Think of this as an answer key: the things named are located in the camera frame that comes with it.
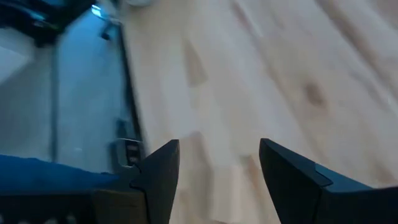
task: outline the wooden floor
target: wooden floor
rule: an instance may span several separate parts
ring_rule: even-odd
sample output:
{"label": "wooden floor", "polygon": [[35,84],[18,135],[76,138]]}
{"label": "wooden floor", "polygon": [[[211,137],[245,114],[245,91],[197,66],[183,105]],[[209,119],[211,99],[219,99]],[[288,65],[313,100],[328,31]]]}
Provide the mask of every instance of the wooden floor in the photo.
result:
{"label": "wooden floor", "polygon": [[398,184],[395,0],[158,0],[124,8],[148,150],[180,139],[170,223],[278,223],[271,138],[372,187]]}

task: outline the blue fabric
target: blue fabric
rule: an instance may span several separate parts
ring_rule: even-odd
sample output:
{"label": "blue fabric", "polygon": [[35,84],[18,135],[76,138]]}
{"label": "blue fabric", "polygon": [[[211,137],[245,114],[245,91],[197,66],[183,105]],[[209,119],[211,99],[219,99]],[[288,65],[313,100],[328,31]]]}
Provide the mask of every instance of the blue fabric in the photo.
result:
{"label": "blue fabric", "polygon": [[116,175],[87,172],[38,159],[0,155],[0,192],[89,190],[116,179]]}

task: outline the black plastic part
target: black plastic part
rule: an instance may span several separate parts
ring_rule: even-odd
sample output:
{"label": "black plastic part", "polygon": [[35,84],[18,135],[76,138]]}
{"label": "black plastic part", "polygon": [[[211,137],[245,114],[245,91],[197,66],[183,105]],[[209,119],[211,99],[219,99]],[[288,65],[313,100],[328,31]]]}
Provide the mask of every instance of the black plastic part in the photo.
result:
{"label": "black plastic part", "polygon": [[[178,140],[172,140],[118,174],[118,180],[95,189],[3,192],[0,194],[0,216],[5,224],[21,221],[44,223],[49,219],[65,223],[70,215],[77,224],[104,223],[99,222],[103,220],[112,220],[109,223],[167,224],[177,188],[179,159]],[[96,213],[98,208],[103,212]],[[118,214],[130,214],[131,219],[120,220]]]}
{"label": "black plastic part", "polygon": [[398,223],[398,188],[372,189],[270,139],[261,139],[264,179],[284,223]]}
{"label": "black plastic part", "polygon": [[145,192],[149,223],[169,223],[180,166],[178,140],[171,140],[136,166],[141,174],[130,186]]}

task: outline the wood knot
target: wood knot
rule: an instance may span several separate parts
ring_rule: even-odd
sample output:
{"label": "wood knot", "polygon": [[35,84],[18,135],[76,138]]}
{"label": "wood knot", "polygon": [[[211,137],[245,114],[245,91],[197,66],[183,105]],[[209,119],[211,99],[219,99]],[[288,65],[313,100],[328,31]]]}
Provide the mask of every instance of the wood knot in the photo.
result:
{"label": "wood knot", "polygon": [[319,87],[314,83],[308,83],[304,87],[305,94],[309,102],[314,106],[325,106],[326,102]]}

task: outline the floor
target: floor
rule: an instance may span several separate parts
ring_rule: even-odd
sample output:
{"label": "floor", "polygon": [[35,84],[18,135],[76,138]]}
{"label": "floor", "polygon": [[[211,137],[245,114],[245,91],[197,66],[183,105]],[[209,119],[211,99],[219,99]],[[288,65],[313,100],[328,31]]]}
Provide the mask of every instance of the floor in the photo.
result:
{"label": "floor", "polygon": [[[0,154],[51,161],[52,139],[57,139],[57,162],[111,171],[109,145],[116,139],[116,121],[128,120],[129,113],[118,38],[101,39],[103,24],[88,12],[70,27],[57,49],[37,49],[34,63],[2,83]],[[54,77],[57,138],[51,135]]]}

